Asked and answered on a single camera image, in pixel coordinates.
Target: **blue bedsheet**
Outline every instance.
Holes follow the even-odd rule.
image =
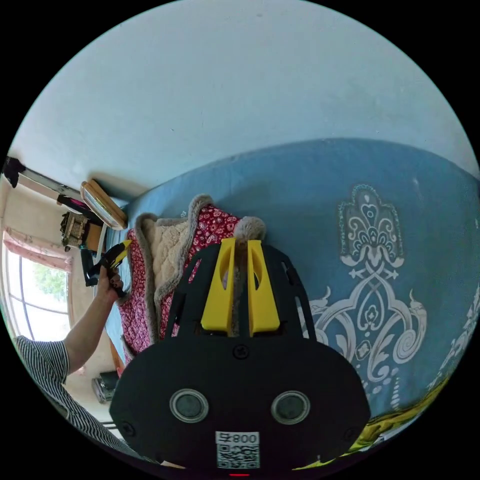
[[[418,401],[457,365],[480,311],[476,178],[404,145],[310,141],[160,185],[126,207],[129,228],[144,212],[179,217],[199,193],[265,221],[305,285],[317,338],[357,368],[374,416]],[[126,233],[110,230],[108,247]],[[126,265],[121,274],[128,285]],[[106,329],[123,356],[116,307]]]

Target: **qr code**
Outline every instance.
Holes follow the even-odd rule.
[[[216,459],[220,469],[258,469],[260,446],[217,444]]]

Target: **window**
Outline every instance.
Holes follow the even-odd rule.
[[[5,267],[17,332],[31,340],[63,340],[70,331],[68,273],[9,250]]]

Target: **hand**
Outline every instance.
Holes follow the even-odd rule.
[[[98,284],[97,284],[97,294],[96,296],[111,302],[112,304],[119,299],[117,292],[114,288],[123,289],[124,283],[120,279],[120,275],[118,274],[118,269],[114,270],[115,276],[109,279],[107,275],[107,269],[102,266],[100,268],[100,275],[98,277]]]

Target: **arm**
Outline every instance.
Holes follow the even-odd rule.
[[[96,297],[64,340],[70,363],[69,374],[85,365],[95,352],[110,311],[115,300],[118,299],[113,286],[123,287],[120,277],[115,275],[109,280],[107,270],[102,267],[98,278]]]

